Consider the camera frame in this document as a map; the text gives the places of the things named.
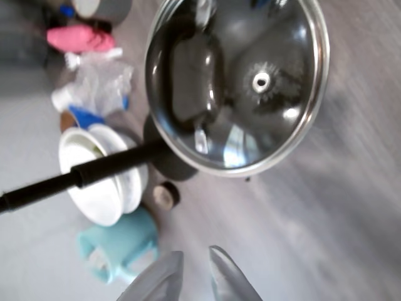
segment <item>black rod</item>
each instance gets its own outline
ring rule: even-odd
[[[73,186],[83,188],[127,169],[152,161],[170,152],[162,140],[149,142],[117,154],[103,157],[71,168],[69,174],[4,193],[0,198],[0,213],[13,211],[48,198]]]
[[[77,185],[80,181],[80,175],[76,172],[64,174],[48,180],[38,182],[20,188],[9,193],[4,193],[0,198],[0,213],[13,211],[24,206],[33,204],[40,199],[48,198],[60,191]]]

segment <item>gray floor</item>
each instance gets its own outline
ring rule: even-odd
[[[250,182],[200,173],[178,184],[179,207],[159,212],[162,251],[185,251],[183,300],[211,299],[211,244],[231,254],[263,300],[401,299],[401,10],[392,0],[320,3],[330,81],[306,139]],[[123,123],[138,133],[156,10],[157,1],[134,0],[116,33],[137,67],[133,116]]]
[[[157,1],[133,0],[115,32],[136,67],[136,87],[131,112],[110,122],[138,134],[148,113],[143,59]],[[306,139],[250,182],[199,173],[177,183],[180,206],[156,211],[162,253],[185,252],[183,301],[212,300],[212,244],[227,250],[265,301],[401,300],[401,10],[392,0],[320,3],[330,80]],[[58,171],[50,99],[24,101],[14,97],[0,111],[0,190]],[[21,150],[29,150],[25,159]],[[116,300],[125,285],[94,279],[76,252],[76,234],[88,224],[66,193],[1,216],[0,299]]]

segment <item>stainless steel rim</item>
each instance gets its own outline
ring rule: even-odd
[[[174,14],[175,10],[179,7],[183,0],[165,0],[153,21],[150,34],[148,36],[147,49],[152,40],[153,35],[158,28],[166,22],[171,15]],[[257,173],[263,172],[276,165],[279,161],[283,160],[305,137],[306,133],[312,126],[319,107],[323,100],[326,84],[328,80],[328,72],[330,65],[330,41],[328,37],[328,30],[326,27],[325,17],[320,8],[317,0],[298,0],[301,4],[305,15],[308,19],[312,34],[313,49],[315,53],[315,70],[313,77],[313,88],[308,101],[308,107],[304,112],[303,118],[299,122],[298,126],[294,129],[291,136],[287,141],[277,149],[269,157],[256,162],[250,166],[237,168],[237,169],[214,169],[207,166],[203,166],[196,161],[191,160],[189,157],[184,156],[180,150],[174,145],[170,137],[164,132],[161,125],[154,118],[153,112],[151,112],[156,128],[159,133],[169,145],[169,147],[186,163],[200,171],[213,174],[215,176],[223,177],[248,177]]]

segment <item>teal mug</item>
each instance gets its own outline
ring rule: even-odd
[[[91,272],[105,283],[116,278],[131,283],[159,257],[157,227],[143,207],[111,227],[96,225],[81,232],[78,246]]]

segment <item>white plate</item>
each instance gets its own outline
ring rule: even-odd
[[[111,128],[102,124],[94,124],[89,133],[102,142],[107,154],[125,151],[137,146],[136,143],[123,134],[118,134]],[[134,167],[119,175],[122,182],[122,196],[124,198],[124,213],[131,213],[138,208],[142,193],[148,183],[148,167],[146,164]]]
[[[72,166],[95,160],[102,155],[100,143],[85,130],[72,128],[61,136],[59,160],[63,174],[69,173]],[[78,209],[96,224],[111,226],[123,213],[123,202],[113,177],[83,189],[71,188],[68,193]]]

